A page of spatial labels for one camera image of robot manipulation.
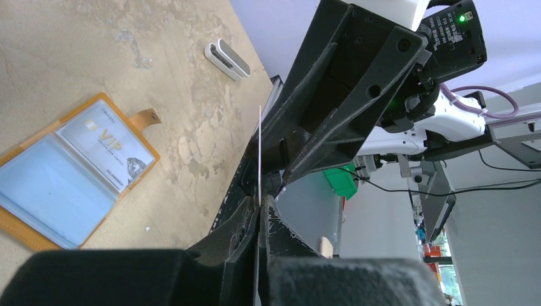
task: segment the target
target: black cable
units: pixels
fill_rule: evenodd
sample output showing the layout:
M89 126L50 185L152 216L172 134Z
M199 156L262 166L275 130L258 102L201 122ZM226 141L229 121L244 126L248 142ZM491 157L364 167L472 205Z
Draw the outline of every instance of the black cable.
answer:
M501 168L501 167L496 167L496 166L492 166L490 164L487 164L487 162L485 161L485 159L483 158L483 154L481 153L481 150L477 150L477 152L479 152L479 157L481 157L481 161L485 164L485 166L489 167L489 168L492 168L492 169L496 169L496 170L507 170L507 171L521 171L521 172L540 172L541 170L531 170L531 169L511 169L511 168Z
M471 188L471 189L465 189L465 190L460 190L460 191L454 191L452 193L445 193L445 194L434 194L434 193L425 193L423 191L416 191L416 190L411 190L411 189L392 189L392 190L389 190L389 189L385 189L381 186L378 186L372 182L370 182L368 179L364 178L364 177L360 177L358 176L357 174L349 171L349 170L346 170L344 168L340 168L342 169L343 171L359 178L360 180L363 180L365 182L367 182L368 184L378 188L378 189L381 189L383 191L385 191L386 193L420 193L420 194L426 194L428 196L452 196L453 194L461 194L461 193L470 193L470 192L473 192L473 191L496 191L496 190L520 190L520 189L525 189L525 188L529 188L529 187L532 187L532 186L535 186L535 185L538 185L538 184L541 184L541 178L536 180L535 182L533 183L530 183L530 184L526 184L526 185L522 185L522 186L517 186L517 187L494 187L494 188Z

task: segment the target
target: white wall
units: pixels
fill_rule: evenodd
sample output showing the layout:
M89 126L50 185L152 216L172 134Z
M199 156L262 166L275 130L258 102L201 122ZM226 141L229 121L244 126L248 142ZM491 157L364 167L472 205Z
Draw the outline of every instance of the white wall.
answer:
M398 164L389 164L371 176L380 186L407 189ZM344 209L340 256L344 258L420 259L408 193L386 193L371 185L359 191Z
M541 186L457 196L447 236L467 306L540 305L540 195Z

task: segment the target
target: concrete surface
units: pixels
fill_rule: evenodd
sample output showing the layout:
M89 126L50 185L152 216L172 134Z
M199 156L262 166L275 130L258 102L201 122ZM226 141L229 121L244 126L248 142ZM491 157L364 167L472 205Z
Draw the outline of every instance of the concrete surface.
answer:
M163 122L144 131L161 161L85 247L185 248L205 236L272 89L229 1L8 0L0 27L0 154L101 91ZM204 57L217 38L249 78ZM0 290L31 254L0 233Z

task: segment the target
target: purple cable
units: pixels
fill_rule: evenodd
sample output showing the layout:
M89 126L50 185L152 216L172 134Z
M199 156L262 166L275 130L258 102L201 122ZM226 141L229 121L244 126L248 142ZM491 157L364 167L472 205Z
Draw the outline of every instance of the purple cable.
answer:
M507 101L511 102L511 105L513 105L513 111L512 112L506 113L506 114L503 114L503 115L498 115L497 113L491 113L491 112L483 113L483 111L479 110L478 108L470 107L468 105L464 105L460 101L457 100L454 104L458 108L460 108L461 110L465 110L466 112L482 114L482 115L485 115L486 117L494 118L494 119L511 118L511 117L515 117L519 113L519 105L517 104L517 101L515 101L515 99L511 98L511 96L509 96L508 94L506 94L505 92L503 92L503 91L501 91L499 89L495 89L495 88L488 87L488 86L464 86L464 87L455 88L455 89L453 89L451 91L445 84L441 84L440 89L441 89L442 93L447 97L447 99L449 99L449 101L457 100L455 98L455 96L453 96L453 92L468 91L468 90L473 89L473 90L477 90L477 91L490 91L490 92L493 92L495 94L499 94L500 96L507 99Z

